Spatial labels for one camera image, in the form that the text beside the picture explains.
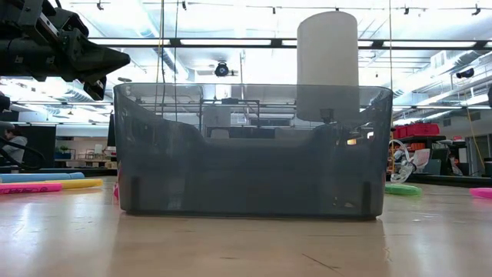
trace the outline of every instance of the yellow pool noodle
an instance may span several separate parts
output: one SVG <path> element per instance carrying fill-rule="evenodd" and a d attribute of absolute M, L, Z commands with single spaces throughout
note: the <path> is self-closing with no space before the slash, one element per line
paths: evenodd
<path fill-rule="evenodd" d="M 83 189 L 102 186 L 102 179 L 56 180 L 42 182 L 23 182 L 22 184 L 60 183 L 63 189 Z"/>

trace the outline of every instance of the gray translucent bin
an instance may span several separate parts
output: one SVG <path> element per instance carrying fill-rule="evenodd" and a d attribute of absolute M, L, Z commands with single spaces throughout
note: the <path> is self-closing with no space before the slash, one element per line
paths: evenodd
<path fill-rule="evenodd" d="M 331 99 L 323 122 L 297 118 L 297 95 L 319 92 Z M 118 85 L 121 208 L 372 219 L 383 208 L 392 98 L 378 87 Z M 217 107 L 226 113 L 214 124 L 204 113 Z"/>

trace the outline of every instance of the concrete floor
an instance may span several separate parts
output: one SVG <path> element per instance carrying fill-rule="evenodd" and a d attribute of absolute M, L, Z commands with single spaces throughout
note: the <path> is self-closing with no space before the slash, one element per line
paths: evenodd
<path fill-rule="evenodd" d="M 492 200 L 422 185 L 375 222 L 134 217 L 103 189 L 0 196 L 0 276 L 490 276 Z"/>

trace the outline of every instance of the red container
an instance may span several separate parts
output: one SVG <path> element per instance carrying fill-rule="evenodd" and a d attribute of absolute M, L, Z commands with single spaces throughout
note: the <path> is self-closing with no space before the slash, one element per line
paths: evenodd
<path fill-rule="evenodd" d="M 415 123 L 412 125 L 398 126 L 394 132 L 396 139 L 417 135 L 439 135 L 439 126 L 435 123 Z"/>

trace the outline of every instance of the blue pool noodle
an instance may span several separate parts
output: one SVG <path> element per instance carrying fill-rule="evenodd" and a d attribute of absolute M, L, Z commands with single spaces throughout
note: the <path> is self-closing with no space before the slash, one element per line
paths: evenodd
<path fill-rule="evenodd" d="M 35 174 L 0 174 L 2 183 L 40 182 L 51 180 L 84 179 L 82 172 L 76 173 L 35 173 Z"/>

